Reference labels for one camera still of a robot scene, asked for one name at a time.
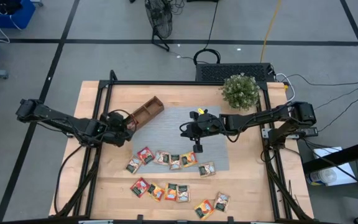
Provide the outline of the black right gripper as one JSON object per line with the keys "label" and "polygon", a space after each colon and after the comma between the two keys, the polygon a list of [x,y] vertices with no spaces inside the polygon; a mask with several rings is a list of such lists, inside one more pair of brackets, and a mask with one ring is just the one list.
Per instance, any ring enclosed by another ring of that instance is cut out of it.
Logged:
{"label": "black right gripper", "polygon": [[181,137],[194,141],[193,152],[202,153],[203,147],[200,139],[219,134],[221,130],[220,120],[208,111],[204,111],[204,114],[191,111],[190,118],[193,120],[192,122],[180,125],[180,130],[184,131],[181,133]]}

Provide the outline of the wooden three-compartment tea box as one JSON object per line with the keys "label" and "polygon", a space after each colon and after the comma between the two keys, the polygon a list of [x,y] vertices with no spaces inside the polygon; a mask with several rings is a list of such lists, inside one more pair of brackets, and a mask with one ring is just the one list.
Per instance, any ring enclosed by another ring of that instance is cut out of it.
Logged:
{"label": "wooden three-compartment tea box", "polygon": [[163,103],[156,96],[153,96],[149,101],[144,103],[132,113],[132,119],[136,124],[136,130],[145,126],[163,110]]}

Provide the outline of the beige vanilla cinnamon tea packet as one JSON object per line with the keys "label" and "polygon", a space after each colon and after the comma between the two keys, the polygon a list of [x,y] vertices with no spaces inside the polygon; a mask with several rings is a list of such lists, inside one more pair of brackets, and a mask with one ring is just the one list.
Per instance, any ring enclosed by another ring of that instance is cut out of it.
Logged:
{"label": "beige vanilla cinnamon tea packet", "polygon": [[170,170],[181,169],[181,156],[179,154],[170,154],[169,166]]}

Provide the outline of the grey woven placemat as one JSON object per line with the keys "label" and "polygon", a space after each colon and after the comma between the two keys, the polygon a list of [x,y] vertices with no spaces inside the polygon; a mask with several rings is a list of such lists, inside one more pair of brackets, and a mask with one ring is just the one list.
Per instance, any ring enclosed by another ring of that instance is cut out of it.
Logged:
{"label": "grey woven placemat", "polygon": [[[179,126],[189,122],[190,112],[197,107],[166,107],[145,126],[136,131],[132,137],[132,153],[148,147],[152,153],[165,151],[170,154],[184,154],[193,150],[193,141],[181,137]],[[198,162],[213,162],[216,170],[229,170],[229,156],[226,137],[223,135],[201,138],[203,152],[196,154]]]}

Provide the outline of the small green potted plant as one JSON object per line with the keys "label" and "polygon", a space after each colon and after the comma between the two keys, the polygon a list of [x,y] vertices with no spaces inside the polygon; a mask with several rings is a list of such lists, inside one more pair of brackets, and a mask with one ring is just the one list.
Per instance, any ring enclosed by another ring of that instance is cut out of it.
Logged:
{"label": "small green potted plant", "polygon": [[246,76],[245,73],[230,76],[220,88],[223,100],[231,108],[239,110],[248,110],[257,104],[259,89],[255,78]]}

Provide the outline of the black computer case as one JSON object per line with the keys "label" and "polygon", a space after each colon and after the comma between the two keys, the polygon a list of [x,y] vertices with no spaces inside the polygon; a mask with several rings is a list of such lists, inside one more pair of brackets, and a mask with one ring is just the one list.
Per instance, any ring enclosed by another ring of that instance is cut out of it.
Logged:
{"label": "black computer case", "polygon": [[243,73],[257,82],[274,82],[275,71],[270,63],[206,63],[197,64],[196,81],[223,82],[232,75]]}

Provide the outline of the black floor fan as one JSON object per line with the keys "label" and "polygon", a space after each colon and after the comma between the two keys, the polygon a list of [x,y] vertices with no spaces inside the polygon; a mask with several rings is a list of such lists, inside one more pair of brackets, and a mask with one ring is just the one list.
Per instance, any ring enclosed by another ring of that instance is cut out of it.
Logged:
{"label": "black floor fan", "polygon": [[152,27],[151,42],[161,49],[170,51],[165,42],[172,33],[172,12],[167,0],[145,0],[145,10]]}

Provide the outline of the black power adapter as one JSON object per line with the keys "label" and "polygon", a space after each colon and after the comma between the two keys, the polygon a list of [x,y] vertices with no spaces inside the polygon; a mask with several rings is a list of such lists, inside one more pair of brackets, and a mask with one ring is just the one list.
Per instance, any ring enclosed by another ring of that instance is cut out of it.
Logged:
{"label": "black power adapter", "polygon": [[295,131],[295,134],[300,138],[315,137],[318,136],[318,129],[316,127],[300,128]]}

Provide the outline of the white cylindrical container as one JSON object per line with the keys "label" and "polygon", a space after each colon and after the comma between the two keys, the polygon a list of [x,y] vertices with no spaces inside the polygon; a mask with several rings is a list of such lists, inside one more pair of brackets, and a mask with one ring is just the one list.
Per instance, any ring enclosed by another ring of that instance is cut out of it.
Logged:
{"label": "white cylindrical container", "polygon": [[337,181],[337,174],[331,168],[311,172],[305,177],[310,185],[327,185]]}

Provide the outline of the large blue plastic bin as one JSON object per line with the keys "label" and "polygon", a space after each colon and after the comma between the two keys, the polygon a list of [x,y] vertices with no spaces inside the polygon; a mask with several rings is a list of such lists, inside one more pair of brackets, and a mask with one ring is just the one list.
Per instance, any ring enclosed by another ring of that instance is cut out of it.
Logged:
{"label": "large blue plastic bin", "polygon": [[0,14],[0,28],[25,29],[35,12],[35,6],[30,0],[11,1],[19,3],[22,7],[17,9],[12,15]]}

